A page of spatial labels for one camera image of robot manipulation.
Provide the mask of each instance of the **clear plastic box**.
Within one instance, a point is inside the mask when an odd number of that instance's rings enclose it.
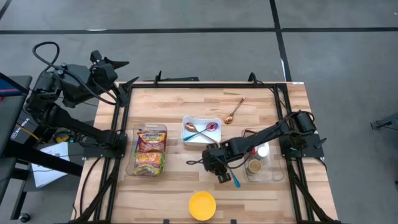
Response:
[[[166,137],[165,137],[165,142],[164,142],[164,152],[163,153],[159,153],[159,152],[137,152],[137,147],[138,147],[138,132],[142,132],[142,131],[166,131]],[[164,171],[164,167],[165,167],[165,160],[166,160],[166,143],[167,143],[167,128],[166,126],[164,126],[163,124],[149,124],[149,123],[142,123],[142,124],[137,124],[135,125],[134,129],[133,129],[133,133],[134,133],[134,137],[132,140],[132,149],[131,149],[131,155],[130,155],[130,160],[129,160],[129,164],[126,167],[126,173],[127,175],[135,175],[138,177],[158,177],[160,176],[163,171]],[[134,169],[136,168],[136,157],[137,157],[137,153],[139,154],[143,154],[143,153],[158,153],[161,154],[161,163],[162,165],[160,166],[160,173],[158,175],[136,175],[134,173]]]
[[[188,145],[188,146],[206,146],[210,143],[213,143],[212,141],[210,141],[208,138],[202,136],[201,134],[198,134],[197,136],[195,136],[194,138],[189,139],[188,141],[184,141],[183,139],[185,137],[191,136],[192,134],[195,134],[193,132],[190,132],[188,130],[185,129],[185,124],[187,123],[193,123],[193,125],[195,125],[195,127],[197,128],[197,130],[202,131],[204,129],[206,129],[206,125],[208,123],[217,123],[218,124],[218,128],[215,131],[205,131],[203,134],[206,134],[207,136],[209,136],[210,138],[214,139],[216,142],[220,142],[221,141],[221,125],[222,122],[219,118],[215,118],[215,119],[198,119],[198,118],[191,118],[189,116],[185,116],[182,119],[182,127],[181,127],[181,140],[184,142],[184,144]]]
[[[242,136],[248,137],[255,133],[256,132],[254,132],[254,131],[245,129],[242,132]],[[247,156],[251,156],[251,158],[249,158],[244,163],[244,173],[246,174],[247,180],[250,182],[278,182],[278,181],[283,180],[285,177],[284,171],[282,170],[282,167],[280,164],[280,160],[275,161],[273,159],[274,153],[272,153],[271,147],[269,147],[269,142],[266,142],[265,144],[266,144],[265,147],[267,147],[269,151],[268,151],[267,156],[260,160],[260,162],[262,164],[262,169],[257,174],[251,174],[247,171],[249,162],[252,159],[257,159],[257,158],[255,158],[254,155],[252,155],[250,153],[247,153],[244,156],[244,159],[246,159]]]

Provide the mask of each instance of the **gold spoon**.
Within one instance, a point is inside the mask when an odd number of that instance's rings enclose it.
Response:
[[[234,113],[235,111],[239,108],[239,106],[241,106],[241,104],[243,103],[243,101],[246,99],[246,97],[242,97],[242,100],[238,103],[238,105],[236,106],[235,110],[228,115],[227,117],[224,118],[224,123],[225,124],[231,124],[233,119],[234,119]]]
[[[196,136],[197,134],[201,134],[204,137],[210,139],[211,141],[217,143],[217,141],[215,141],[214,139],[212,139],[211,137],[207,136],[206,134],[203,134],[204,131],[215,131],[218,128],[218,124],[217,123],[208,123],[206,126],[206,129],[202,130],[202,131],[198,131],[195,127],[195,125],[193,125],[192,123],[186,123],[185,124],[185,129],[190,131],[190,132],[194,132],[195,134],[192,134],[191,136],[188,136],[186,138],[184,138],[184,141],[188,141],[189,139],[191,139],[192,137]]]

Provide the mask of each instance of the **plastic container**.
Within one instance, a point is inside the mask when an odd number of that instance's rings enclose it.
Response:
[[[154,131],[155,133],[161,132],[161,131],[166,132],[163,153],[161,153],[161,152],[139,152],[137,150],[139,147],[138,133],[143,132],[143,131]],[[166,150],[167,150],[167,148],[166,148],[167,128],[166,128],[166,126],[164,126],[163,124],[147,124],[147,123],[137,124],[137,125],[135,125],[135,127],[133,129],[133,133],[134,133],[134,137],[132,140],[130,161],[126,167],[127,175],[135,175],[135,176],[139,176],[139,177],[158,177],[158,176],[160,176],[164,171],[165,160],[166,160],[166,158],[165,158]],[[160,160],[159,169],[148,168],[145,170],[145,172],[140,173],[140,172],[138,172],[139,171],[138,167],[136,167],[137,162],[139,162],[137,160],[137,158],[153,159],[153,161],[157,161],[157,162],[159,162],[159,160]]]
[[[256,132],[250,130],[243,130],[243,136],[248,137]],[[282,170],[280,161],[274,160],[274,154],[269,147],[269,142],[265,142],[259,146],[254,148],[255,152],[248,153],[244,156],[244,159],[249,156],[250,158],[244,163],[244,173],[246,174],[246,178],[250,182],[278,182],[285,178],[284,171]],[[263,150],[261,153],[258,153],[258,149],[261,148]],[[249,172],[248,165],[252,160],[259,160],[262,167],[259,172]]]
[[[182,127],[181,127],[181,141],[184,142],[184,144],[188,146],[206,146],[207,144],[213,143],[210,141],[208,138],[204,137],[201,134],[196,135],[195,137],[189,139],[188,141],[184,141],[183,139],[185,137],[191,136],[192,134],[195,134],[194,132],[188,131],[185,129],[185,124],[187,123],[192,123],[195,125],[196,129],[198,131],[202,131],[206,129],[206,125],[208,123],[215,122],[218,124],[218,128],[215,131],[205,131],[203,134],[206,134],[210,138],[214,139],[216,142],[221,141],[221,120],[219,118],[215,119],[196,119],[196,118],[191,118],[189,116],[185,116],[182,119]]]

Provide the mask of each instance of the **white paper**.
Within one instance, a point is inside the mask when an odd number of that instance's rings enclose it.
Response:
[[[61,159],[65,159],[66,161],[69,160],[68,156],[68,143],[67,142],[62,142],[53,146],[45,147],[41,149],[40,151],[60,157]],[[37,164],[32,164],[32,170],[33,170],[33,176],[35,179],[35,184],[36,187],[43,187],[61,177],[66,175],[64,172],[60,172],[57,170],[51,170],[46,167],[42,167]]]

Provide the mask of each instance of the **spoon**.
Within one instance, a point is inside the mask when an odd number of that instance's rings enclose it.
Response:
[[[242,97],[242,100],[238,103],[238,105],[236,106],[235,110],[230,115],[228,115],[227,117],[224,118],[224,123],[225,124],[231,124],[232,123],[232,120],[234,119],[235,111],[239,108],[239,106],[241,106],[241,104],[243,103],[243,101],[245,99],[246,99],[245,97]]]
[[[240,187],[241,187],[241,183],[238,181],[238,178],[235,177],[235,174],[232,172],[232,169],[229,169],[229,171],[230,171],[230,173],[232,174],[232,177],[233,177],[233,179],[234,179],[235,186],[236,186],[237,188],[240,188]]]
[[[196,132],[196,133],[192,134],[191,136],[185,137],[183,140],[184,141],[188,141],[192,137],[194,137],[194,136],[196,136],[198,134],[202,134],[202,135],[206,136],[207,138],[211,139],[213,142],[217,142],[214,139],[212,139],[209,136],[207,136],[206,134],[203,134],[204,131],[215,131],[215,130],[217,130],[217,128],[218,128],[218,124],[214,123],[214,122],[211,122],[211,123],[208,123],[206,125],[206,129],[204,129],[202,131],[198,131],[196,129],[195,125],[193,125],[192,123],[187,123],[187,124],[185,124],[185,129],[188,130],[188,131],[191,131],[191,132]]]

